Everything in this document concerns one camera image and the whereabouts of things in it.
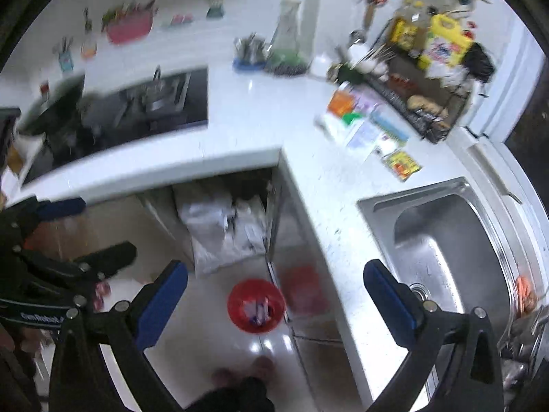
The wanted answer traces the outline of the black plastic bag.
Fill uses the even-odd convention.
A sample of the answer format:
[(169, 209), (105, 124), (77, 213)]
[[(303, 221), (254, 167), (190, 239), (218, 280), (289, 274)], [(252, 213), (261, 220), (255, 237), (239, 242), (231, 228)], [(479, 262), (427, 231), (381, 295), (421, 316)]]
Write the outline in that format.
[(469, 76), (482, 84), (489, 82), (495, 72), (492, 60), (479, 43), (472, 43), (460, 64), (468, 70)]

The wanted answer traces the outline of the white box with magenta square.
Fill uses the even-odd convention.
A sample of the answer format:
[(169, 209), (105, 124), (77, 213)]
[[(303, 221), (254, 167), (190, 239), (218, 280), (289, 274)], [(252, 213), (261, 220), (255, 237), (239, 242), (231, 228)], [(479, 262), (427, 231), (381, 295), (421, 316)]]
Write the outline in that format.
[(398, 140), (383, 134), (379, 136), (375, 144), (375, 152), (380, 157), (390, 155), (393, 152), (396, 152), (401, 147), (401, 144)]

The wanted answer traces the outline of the ginger root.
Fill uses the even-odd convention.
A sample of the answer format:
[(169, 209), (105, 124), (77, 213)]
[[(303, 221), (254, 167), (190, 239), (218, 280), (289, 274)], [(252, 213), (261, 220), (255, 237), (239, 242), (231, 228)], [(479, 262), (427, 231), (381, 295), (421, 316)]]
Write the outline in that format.
[(416, 114), (426, 114), (434, 118), (446, 119), (448, 111), (435, 101), (421, 95), (412, 95), (407, 100), (408, 109)]

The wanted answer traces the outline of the yellow snack wrapper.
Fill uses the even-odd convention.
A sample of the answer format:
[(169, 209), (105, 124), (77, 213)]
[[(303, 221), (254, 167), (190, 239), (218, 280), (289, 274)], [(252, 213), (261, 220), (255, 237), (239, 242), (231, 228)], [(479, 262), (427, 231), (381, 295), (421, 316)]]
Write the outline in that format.
[(407, 181), (419, 172), (421, 166), (405, 151), (397, 150), (383, 157), (383, 164), (390, 169), (399, 181)]

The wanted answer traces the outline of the orange snack bag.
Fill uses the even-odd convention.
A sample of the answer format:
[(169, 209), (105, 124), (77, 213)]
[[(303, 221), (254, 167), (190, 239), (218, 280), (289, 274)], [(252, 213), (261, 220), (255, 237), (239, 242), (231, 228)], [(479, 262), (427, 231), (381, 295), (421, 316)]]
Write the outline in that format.
[(328, 111), (341, 118), (345, 114), (350, 114), (354, 110), (354, 105), (355, 99), (352, 94), (347, 91), (336, 90), (328, 103)]

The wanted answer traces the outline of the green box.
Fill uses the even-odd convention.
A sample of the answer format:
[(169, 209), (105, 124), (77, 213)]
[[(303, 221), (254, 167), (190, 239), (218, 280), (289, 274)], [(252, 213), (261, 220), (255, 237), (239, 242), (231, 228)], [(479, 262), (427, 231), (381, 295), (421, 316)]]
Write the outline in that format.
[(348, 113), (341, 117), (341, 121), (343, 121), (346, 127), (359, 127), (364, 120), (365, 117), (360, 113)]

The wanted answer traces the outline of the blue scrub brush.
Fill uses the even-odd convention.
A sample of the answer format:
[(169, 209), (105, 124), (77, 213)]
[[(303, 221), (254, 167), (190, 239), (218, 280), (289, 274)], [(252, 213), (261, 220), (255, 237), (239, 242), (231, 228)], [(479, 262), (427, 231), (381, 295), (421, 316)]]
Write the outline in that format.
[(383, 130), (387, 136), (396, 141), (400, 146), (407, 144), (409, 135), (390, 122), (381, 111), (372, 111), (370, 114), (370, 119), (377, 127)]

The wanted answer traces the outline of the clear purple label bottle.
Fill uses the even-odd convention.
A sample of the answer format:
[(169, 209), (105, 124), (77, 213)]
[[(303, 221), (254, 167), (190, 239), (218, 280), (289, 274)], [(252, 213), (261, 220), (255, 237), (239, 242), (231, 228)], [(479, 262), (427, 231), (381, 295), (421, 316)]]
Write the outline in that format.
[(384, 99), (372, 88), (359, 87), (350, 91), (354, 99), (352, 114), (369, 116), (377, 107), (384, 105)]

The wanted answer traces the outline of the black gas stove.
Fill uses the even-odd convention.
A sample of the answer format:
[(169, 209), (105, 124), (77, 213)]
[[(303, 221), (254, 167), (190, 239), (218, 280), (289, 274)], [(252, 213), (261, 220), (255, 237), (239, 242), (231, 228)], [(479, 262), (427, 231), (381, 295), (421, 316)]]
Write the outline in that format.
[(208, 124), (208, 69), (164, 76), (106, 96), (82, 94), (76, 112), (62, 127), (34, 136), (43, 145), (23, 185), (89, 155), (128, 142)]

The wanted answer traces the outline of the stainless steel sink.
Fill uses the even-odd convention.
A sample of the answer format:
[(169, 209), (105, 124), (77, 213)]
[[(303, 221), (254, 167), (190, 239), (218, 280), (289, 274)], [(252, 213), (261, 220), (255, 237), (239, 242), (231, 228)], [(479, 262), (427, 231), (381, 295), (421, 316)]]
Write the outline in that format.
[(442, 310), (489, 315), (502, 348), (515, 319), (512, 266), (465, 178), (358, 201), (396, 280)]

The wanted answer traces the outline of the printed paper sheet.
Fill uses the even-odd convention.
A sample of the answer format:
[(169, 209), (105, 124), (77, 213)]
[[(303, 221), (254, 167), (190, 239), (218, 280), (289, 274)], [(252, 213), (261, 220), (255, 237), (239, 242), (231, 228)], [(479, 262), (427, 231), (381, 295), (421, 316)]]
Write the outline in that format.
[(372, 152), (382, 131), (366, 118), (357, 118), (348, 126), (345, 146), (357, 151)]

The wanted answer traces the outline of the glass carafe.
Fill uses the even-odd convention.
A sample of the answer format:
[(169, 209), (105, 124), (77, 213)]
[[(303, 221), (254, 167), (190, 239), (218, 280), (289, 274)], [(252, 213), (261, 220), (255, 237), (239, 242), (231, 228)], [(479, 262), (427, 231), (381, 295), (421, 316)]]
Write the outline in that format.
[(308, 63), (301, 55), (300, 0), (282, 0), (265, 69), (274, 76), (302, 76)]

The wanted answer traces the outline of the white lidded sugar jar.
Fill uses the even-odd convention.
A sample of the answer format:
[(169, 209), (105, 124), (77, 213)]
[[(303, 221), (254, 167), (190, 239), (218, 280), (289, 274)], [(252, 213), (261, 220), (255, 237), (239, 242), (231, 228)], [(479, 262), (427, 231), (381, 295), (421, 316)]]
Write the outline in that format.
[(326, 54), (316, 55), (310, 64), (309, 75), (318, 79), (327, 80), (328, 71), (330, 70), (333, 61)]

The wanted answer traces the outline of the yellow detergent jug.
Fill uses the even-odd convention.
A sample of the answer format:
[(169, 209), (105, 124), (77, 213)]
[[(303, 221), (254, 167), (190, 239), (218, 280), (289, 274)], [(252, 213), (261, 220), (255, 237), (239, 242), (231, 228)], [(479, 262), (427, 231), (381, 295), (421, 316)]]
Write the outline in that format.
[(431, 18), (418, 66), (424, 71), (433, 63), (455, 67), (460, 64), (473, 42), (472, 38), (464, 34), (460, 21), (436, 14)]

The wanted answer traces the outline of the black wok with lid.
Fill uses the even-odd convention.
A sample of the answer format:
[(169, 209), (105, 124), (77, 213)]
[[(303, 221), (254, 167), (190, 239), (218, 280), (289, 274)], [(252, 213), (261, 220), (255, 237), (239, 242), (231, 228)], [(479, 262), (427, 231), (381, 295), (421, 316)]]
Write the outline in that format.
[(16, 131), (23, 136), (33, 137), (49, 134), (66, 124), (76, 112), (85, 85), (85, 75), (62, 80), (48, 96), (42, 96), (18, 121)]

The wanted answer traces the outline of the orange sponge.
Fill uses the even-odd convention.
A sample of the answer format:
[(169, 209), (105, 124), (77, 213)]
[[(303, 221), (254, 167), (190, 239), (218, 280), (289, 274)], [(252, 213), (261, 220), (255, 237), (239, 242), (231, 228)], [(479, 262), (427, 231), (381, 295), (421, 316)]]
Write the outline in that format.
[(535, 311), (537, 296), (528, 277), (519, 275), (515, 279), (515, 291), (517, 295), (517, 316), (525, 317)]

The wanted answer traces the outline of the red trash bin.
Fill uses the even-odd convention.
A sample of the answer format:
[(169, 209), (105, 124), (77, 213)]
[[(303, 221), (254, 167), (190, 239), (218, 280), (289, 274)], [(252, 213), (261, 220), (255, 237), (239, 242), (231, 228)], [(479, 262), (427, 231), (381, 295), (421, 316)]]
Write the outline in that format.
[(232, 323), (250, 334), (274, 330), (284, 319), (286, 302), (281, 291), (264, 279), (247, 279), (236, 284), (227, 299)]

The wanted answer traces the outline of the white plastic bags under counter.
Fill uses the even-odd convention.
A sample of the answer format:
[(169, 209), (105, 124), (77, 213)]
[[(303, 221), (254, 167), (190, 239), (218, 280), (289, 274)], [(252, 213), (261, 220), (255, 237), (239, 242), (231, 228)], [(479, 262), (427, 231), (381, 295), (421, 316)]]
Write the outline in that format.
[(198, 276), (265, 252), (266, 212), (258, 195), (235, 197), (222, 178), (172, 186), (179, 220), (192, 239)]

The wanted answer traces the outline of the oil bottle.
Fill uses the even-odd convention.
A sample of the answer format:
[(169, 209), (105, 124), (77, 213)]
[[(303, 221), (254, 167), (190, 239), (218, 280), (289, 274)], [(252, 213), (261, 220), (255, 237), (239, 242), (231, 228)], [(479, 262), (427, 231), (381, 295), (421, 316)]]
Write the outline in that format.
[(430, 18), (422, 0), (404, 0), (396, 11), (388, 42), (409, 54), (424, 48)]

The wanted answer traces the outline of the dark green gold-handled mug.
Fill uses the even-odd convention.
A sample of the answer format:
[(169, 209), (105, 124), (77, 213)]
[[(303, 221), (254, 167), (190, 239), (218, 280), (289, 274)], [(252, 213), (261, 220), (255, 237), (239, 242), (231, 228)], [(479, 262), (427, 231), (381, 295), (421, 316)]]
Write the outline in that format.
[(351, 85), (359, 85), (364, 82), (364, 77), (357, 69), (352, 69), (347, 63), (332, 65), (327, 73), (328, 81), (341, 85), (348, 82)]

